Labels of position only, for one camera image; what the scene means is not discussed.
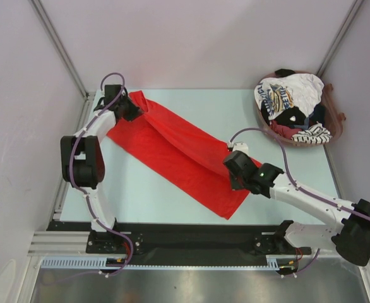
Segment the red tank top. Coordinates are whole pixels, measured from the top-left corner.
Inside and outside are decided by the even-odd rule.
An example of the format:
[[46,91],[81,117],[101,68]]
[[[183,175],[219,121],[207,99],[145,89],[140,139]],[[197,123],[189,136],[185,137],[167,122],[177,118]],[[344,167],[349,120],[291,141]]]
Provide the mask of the red tank top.
[[210,211],[230,219],[249,191],[231,188],[223,163],[230,153],[227,144],[147,99],[142,91],[129,97],[142,115],[132,122],[120,120],[108,137]]

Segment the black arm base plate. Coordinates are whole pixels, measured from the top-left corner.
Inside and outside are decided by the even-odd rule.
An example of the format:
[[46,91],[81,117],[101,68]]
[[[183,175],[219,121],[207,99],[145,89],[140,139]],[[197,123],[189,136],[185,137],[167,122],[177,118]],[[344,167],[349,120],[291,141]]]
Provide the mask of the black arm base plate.
[[108,271],[129,266],[250,267],[264,266],[270,256],[300,260],[311,248],[289,244],[280,225],[190,225],[118,223],[117,234],[94,231],[90,223],[53,220],[49,232],[83,235],[86,255],[105,256]]

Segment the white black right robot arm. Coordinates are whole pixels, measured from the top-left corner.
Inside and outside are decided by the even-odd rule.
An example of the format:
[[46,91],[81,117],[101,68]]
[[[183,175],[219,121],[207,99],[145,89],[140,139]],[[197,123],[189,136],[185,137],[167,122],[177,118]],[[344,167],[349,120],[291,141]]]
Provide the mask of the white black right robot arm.
[[269,163],[257,166],[242,151],[232,151],[224,160],[232,185],[290,204],[321,221],[319,225],[288,222],[274,237],[275,248],[289,253],[295,247],[336,251],[346,261],[366,266],[370,260],[370,202],[332,198],[310,191],[288,172]]

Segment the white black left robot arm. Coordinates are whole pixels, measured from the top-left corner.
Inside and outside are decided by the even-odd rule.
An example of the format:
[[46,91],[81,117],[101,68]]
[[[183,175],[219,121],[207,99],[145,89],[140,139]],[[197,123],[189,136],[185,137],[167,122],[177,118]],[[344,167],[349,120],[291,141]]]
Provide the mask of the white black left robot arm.
[[117,231],[117,220],[104,193],[101,142],[120,120],[131,122],[140,115],[124,85],[105,85],[89,122],[60,140],[63,179],[82,194],[92,219],[87,253],[114,254],[123,249],[130,255],[133,250],[129,237]]

